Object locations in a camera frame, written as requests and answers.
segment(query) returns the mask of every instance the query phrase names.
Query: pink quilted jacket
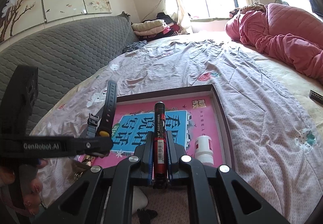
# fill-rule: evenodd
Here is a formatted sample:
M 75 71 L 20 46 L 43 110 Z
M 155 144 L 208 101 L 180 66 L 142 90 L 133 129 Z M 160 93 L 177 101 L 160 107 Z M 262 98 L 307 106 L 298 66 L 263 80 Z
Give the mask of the pink quilted jacket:
M 307 11 L 270 3 L 266 13 L 238 13 L 225 31 L 323 84 L 323 23 Z

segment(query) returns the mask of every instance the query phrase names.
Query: metal screw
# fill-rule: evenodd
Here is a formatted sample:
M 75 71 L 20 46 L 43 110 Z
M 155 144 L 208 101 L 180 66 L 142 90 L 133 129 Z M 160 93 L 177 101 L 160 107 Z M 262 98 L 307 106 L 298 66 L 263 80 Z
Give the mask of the metal screw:
M 93 166 L 91 167 L 91 172 L 93 173 L 97 173 L 101 170 L 101 167 L 100 166 Z
M 221 165 L 219 167 L 220 171 L 223 172 L 223 173 L 227 173 L 229 172 L 230 168 L 227 166 L 227 165 Z
M 130 162 L 137 162 L 139 160 L 138 156 L 131 156 L 129 157 Z
M 184 155 L 180 158 L 183 162 L 190 162 L 192 158 L 188 155 Z

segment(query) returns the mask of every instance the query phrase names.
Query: yellow button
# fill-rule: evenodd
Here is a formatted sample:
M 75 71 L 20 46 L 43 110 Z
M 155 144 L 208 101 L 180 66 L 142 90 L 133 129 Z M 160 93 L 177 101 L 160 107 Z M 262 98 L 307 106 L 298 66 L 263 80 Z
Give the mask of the yellow button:
M 106 132 L 106 131 L 100 131 L 99 132 L 99 135 L 100 136 L 107 136 L 107 137 L 109 137 L 110 135 L 109 135 L 109 133 L 108 132 Z

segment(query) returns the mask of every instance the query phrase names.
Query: battery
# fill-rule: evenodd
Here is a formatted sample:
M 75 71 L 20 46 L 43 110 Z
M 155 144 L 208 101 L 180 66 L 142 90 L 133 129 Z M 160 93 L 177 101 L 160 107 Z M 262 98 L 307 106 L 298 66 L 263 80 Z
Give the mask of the battery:
M 163 102 L 158 102 L 155 104 L 154 188 L 165 188 L 167 183 L 167 149 L 165 124 L 165 105 Z

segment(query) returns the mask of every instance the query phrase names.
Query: bedsheet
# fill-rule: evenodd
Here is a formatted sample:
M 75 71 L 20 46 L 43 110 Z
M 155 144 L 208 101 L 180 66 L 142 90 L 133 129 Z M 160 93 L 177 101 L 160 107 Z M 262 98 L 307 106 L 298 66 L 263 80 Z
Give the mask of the bedsheet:
M 322 92 L 318 84 L 301 74 L 292 76 L 295 71 L 289 67 L 267 63 L 276 71 L 274 78 L 263 68 L 270 61 L 218 33 L 153 41 L 117 57 L 71 90 L 32 133 L 77 136 L 86 128 L 88 113 L 96 113 L 104 105 L 100 95 L 108 79 L 117 82 L 118 95 L 212 83 L 227 115 L 237 173 L 291 223 L 304 223 L 322 196 L 322 139 L 317 128 L 322 132 L 319 115 L 322 117 L 323 108 L 306 101 L 306 86 L 300 84 L 308 85 L 306 95 L 310 89 Z M 218 75 L 199 81 L 207 72 Z M 296 88 L 295 97 L 306 107 L 277 79 Z M 312 113 L 312 119 L 305 109 Z M 47 205 L 71 185 L 70 170 L 70 160 L 62 158 L 50 159 L 49 166 L 39 172 Z M 155 223 L 188 223 L 184 190 L 163 194 L 144 191 L 148 208 L 159 213 Z M 163 210 L 157 208 L 161 203 Z

